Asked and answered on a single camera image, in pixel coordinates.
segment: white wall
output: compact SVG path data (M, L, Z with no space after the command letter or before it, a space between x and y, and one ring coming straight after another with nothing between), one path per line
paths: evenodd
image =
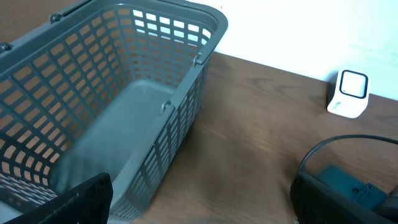
M398 100L397 0L191 1L228 18L218 52L324 81L360 69L371 93Z

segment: small white box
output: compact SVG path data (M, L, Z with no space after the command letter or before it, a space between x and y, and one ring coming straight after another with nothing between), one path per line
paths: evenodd
M367 75L340 70L329 82L327 110L347 118L357 118L368 105L369 87Z

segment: empty basket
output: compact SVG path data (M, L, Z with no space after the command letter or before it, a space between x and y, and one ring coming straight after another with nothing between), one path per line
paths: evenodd
M0 45L0 198L27 212L90 177L110 222L149 205L195 118L225 16L186 1L92 0Z

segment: plastic basket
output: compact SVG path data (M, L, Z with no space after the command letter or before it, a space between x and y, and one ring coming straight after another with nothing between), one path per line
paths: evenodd
M110 222L150 204L201 104L225 16L186 1L85 1L0 45L0 198L27 212L107 172Z

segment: tabletop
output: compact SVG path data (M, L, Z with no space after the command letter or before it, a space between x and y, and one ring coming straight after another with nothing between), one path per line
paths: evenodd
M74 0L3 0L0 42L11 42ZM341 134L398 139L398 102L370 95L356 119L326 110L327 83L213 54L201 110L153 203L133 223L293 223L290 185L316 143ZM309 172L337 164L388 192L397 147L366 139L333 142Z

